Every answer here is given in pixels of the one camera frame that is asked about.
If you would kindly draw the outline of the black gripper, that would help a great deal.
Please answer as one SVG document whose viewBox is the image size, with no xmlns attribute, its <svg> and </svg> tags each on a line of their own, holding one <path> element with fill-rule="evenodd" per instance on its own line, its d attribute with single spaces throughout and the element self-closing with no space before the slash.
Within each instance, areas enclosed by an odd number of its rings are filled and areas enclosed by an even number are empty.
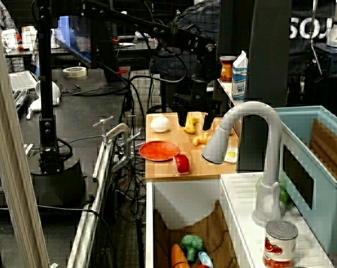
<svg viewBox="0 0 337 268">
<path fill-rule="evenodd" d="M 177 110 L 178 122 L 186 126 L 188 112 L 205 112 L 203 131 L 211 128 L 215 113 L 221 112 L 222 101 L 213 98 L 213 93 L 207 91 L 209 81 L 193 75 L 190 80 L 190 94 L 174 94 L 174 109 Z"/>
</svg>

